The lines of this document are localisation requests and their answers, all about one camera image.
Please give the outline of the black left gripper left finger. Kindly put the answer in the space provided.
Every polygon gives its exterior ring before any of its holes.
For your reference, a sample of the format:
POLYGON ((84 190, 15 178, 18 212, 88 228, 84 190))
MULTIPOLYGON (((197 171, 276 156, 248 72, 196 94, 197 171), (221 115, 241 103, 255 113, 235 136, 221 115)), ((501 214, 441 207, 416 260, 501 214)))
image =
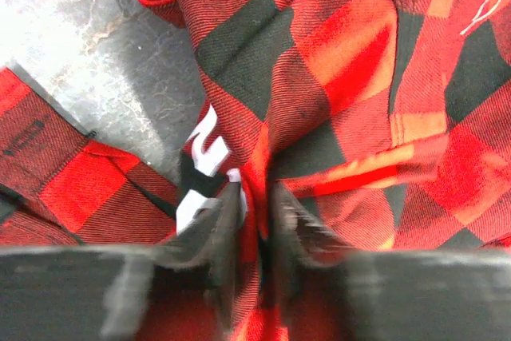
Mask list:
POLYGON ((159 303, 171 336, 223 340, 232 329, 240 186, 165 245, 1 250, 4 340, 136 340, 159 303))

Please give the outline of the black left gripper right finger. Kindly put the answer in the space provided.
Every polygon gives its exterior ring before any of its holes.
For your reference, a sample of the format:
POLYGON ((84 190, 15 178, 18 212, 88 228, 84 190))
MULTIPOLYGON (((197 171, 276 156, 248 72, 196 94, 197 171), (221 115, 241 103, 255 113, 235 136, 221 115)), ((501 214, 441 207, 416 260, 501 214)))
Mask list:
POLYGON ((275 292, 290 339, 509 339, 508 253, 358 251, 283 184, 269 201, 275 292))

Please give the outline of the red black plaid shirt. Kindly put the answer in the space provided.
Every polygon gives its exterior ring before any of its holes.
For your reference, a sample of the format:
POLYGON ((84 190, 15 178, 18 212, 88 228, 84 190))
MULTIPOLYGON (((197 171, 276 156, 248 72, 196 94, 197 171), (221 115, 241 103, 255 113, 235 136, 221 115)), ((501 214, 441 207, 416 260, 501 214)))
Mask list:
POLYGON ((138 0, 190 33, 205 91, 180 183, 1 72, 1 250, 165 245, 240 186, 232 329, 292 340, 283 184, 358 251, 510 256, 510 0, 138 0))

